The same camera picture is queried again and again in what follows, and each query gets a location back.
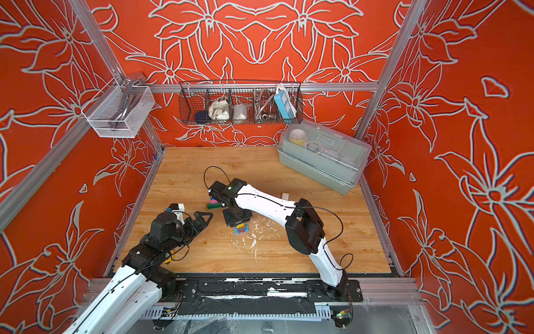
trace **colorful block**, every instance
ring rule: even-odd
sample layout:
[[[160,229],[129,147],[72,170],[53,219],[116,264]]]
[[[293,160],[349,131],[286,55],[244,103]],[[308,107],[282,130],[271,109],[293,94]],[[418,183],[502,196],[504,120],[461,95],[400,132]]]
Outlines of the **colorful block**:
[[[247,233],[248,230],[248,224],[245,224],[244,228],[238,229],[237,227],[234,227],[234,233],[235,235]]]

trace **black wire basket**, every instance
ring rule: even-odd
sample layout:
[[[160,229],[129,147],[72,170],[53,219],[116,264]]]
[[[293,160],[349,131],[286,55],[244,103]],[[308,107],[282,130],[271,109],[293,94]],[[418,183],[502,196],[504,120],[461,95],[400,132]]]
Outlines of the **black wire basket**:
[[[275,85],[281,83],[286,88],[291,103],[296,109],[293,119],[285,119],[280,114],[274,101]],[[185,124],[291,124],[300,123],[304,116],[300,83],[280,81],[232,80],[229,83],[211,83],[207,81],[182,81],[179,94],[180,121]],[[214,120],[208,110],[214,101],[226,100],[229,119]],[[246,110],[246,119],[234,119],[234,110],[240,105]]]

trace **orange wall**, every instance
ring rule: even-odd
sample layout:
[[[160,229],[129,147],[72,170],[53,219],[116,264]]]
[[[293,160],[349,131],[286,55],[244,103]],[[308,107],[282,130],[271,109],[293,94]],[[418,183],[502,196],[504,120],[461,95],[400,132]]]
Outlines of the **orange wall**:
[[[111,79],[65,3],[0,2],[0,201]]]
[[[111,76],[63,0],[0,1],[0,200]],[[0,234],[0,333],[62,332],[102,277],[154,149],[91,129]]]
[[[90,130],[1,234],[0,332],[64,331],[102,277],[154,148]]]
[[[378,80],[410,2],[89,0],[126,74],[150,83],[261,79]],[[370,92],[304,94],[305,117],[353,135]],[[274,145],[283,125],[184,125],[178,98],[156,95],[168,146]]]
[[[430,1],[364,140],[439,333],[534,331],[534,6]]]

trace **wooden tabletop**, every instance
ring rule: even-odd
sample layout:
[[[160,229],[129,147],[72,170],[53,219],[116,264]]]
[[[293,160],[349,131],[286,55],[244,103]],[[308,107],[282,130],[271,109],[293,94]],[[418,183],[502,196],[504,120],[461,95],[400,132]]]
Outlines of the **wooden tabletop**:
[[[183,203],[189,214],[213,212],[209,226],[191,243],[187,257],[163,265],[177,273],[316,273],[308,256],[294,250],[284,227],[254,212],[250,232],[235,235],[226,226],[222,209],[208,210],[209,196],[202,175],[211,165],[222,168],[230,180],[239,178],[260,191],[276,197],[289,193],[289,200],[305,198],[314,206],[335,212],[344,232],[328,244],[337,261],[346,253],[354,254],[348,273],[389,273],[362,191],[357,185],[347,196],[282,165],[276,147],[168,147],[160,169],[148,192],[137,221],[128,237],[120,260],[148,233],[156,216],[171,203]],[[227,183],[224,174],[210,168],[206,183]],[[326,238],[341,230],[337,218],[316,210],[324,223]],[[175,255],[179,259],[186,248]],[[350,261],[347,256],[342,266]]]

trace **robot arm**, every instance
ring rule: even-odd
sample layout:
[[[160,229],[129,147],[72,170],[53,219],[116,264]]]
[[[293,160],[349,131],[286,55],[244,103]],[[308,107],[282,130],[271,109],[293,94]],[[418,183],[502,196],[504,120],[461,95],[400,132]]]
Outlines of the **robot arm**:
[[[171,204],[152,221],[150,232],[130,250],[106,288],[65,334],[124,334],[155,303],[176,299],[177,276],[160,265],[173,249],[188,245],[213,217],[195,212],[195,220],[184,220],[183,210],[183,205]]]
[[[250,221],[252,211],[285,227],[291,246],[310,257],[321,280],[338,297],[344,295],[347,273],[337,264],[328,249],[323,222],[307,200],[286,201],[261,192],[237,178],[228,185],[216,181],[209,188],[209,193],[226,207],[223,214],[230,227]]]

